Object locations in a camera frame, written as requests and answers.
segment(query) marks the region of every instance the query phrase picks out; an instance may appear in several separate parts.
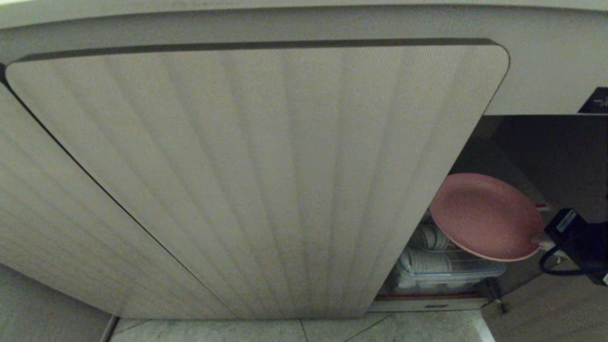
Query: white cabinet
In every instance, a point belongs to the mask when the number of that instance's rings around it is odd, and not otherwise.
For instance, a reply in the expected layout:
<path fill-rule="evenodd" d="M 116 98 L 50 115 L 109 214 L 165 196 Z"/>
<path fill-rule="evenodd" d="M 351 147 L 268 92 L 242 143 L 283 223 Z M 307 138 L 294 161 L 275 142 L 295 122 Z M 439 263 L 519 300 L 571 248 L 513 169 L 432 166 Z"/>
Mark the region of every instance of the white cabinet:
<path fill-rule="evenodd" d="M 478 41 L 187 48 L 7 75 L 242 318 L 362 315 L 508 67 Z"/>
<path fill-rule="evenodd" d="M 575 267 L 568 262 L 564 270 Z M 506 295 L 498 304 L 483 308 L 496 342 L 605 341 L 608 291 L 587 277 L 556 277 L 543 274 Z"/>
<path fill-rule="evenodd" d="M 0 262 L 124 317 L 233 318 L 0 88 Z"/>

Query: plastic container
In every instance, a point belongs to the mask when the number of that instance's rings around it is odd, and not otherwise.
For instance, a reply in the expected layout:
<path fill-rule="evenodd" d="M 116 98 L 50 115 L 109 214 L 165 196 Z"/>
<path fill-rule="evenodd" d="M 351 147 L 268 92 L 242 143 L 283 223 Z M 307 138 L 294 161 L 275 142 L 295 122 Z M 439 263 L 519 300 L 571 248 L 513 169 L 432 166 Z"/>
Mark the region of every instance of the plastic container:
<path fill-rule="evenodd" d="M 506 270 L 503 262 L 482 259 L 461 250 L 425 251 L 406 248 L 398 265 L 397 290 L 400 292 L 414 289 L 434 289 L 443 293 L 463 290 L 487 277 L 500 276 Z"/>

